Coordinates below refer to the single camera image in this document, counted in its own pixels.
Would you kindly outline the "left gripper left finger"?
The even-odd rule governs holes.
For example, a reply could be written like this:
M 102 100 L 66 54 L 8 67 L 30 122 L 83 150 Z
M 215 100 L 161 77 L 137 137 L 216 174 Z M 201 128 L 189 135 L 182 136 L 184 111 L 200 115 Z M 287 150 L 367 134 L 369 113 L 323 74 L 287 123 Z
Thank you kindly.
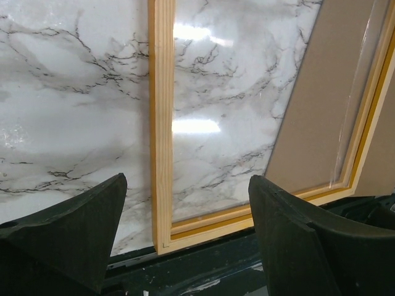
M 126 193 L 119 173 L 1 224 L 1 295 L 99 295 Z

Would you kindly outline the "orange wooden picture frame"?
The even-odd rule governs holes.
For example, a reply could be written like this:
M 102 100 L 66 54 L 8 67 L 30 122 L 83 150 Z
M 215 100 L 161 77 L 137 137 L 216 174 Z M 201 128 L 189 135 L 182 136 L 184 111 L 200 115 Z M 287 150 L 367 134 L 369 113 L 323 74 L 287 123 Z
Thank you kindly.
M 159 255 L 211 241 L 254 225 L 251 209 L 244 205 L 179 223 L 172 222 L 173 188 L 173 87 L 175 1 L 148 2 L 149 98 L 152 192 L 152 238 Z M 361 139 L 346 187 L 323 187 L 298 192 L 297 197 L 314 205 L 325 205 L 353 195 L 394 71 L 394 2 L 385 20 L 378 65 L 368 83 L 371 102 L 362 108 L 358 122 Z

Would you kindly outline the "brown cardboard backing board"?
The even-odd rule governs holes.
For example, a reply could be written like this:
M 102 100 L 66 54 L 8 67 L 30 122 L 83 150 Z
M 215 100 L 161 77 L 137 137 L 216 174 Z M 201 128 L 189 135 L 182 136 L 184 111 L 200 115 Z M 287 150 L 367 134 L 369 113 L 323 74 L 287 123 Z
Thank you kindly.
M 266 177 L 323 204 L 394 187 L 394 2 L 324 1 Z

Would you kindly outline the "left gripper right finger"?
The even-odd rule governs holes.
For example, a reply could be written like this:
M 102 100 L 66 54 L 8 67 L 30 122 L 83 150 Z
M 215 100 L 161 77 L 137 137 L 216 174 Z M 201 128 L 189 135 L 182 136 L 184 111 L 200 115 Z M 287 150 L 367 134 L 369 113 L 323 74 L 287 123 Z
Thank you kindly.
M 348 219 L 259 175 L 248 193 L 270 295 L 394 294 L 392 210 Z

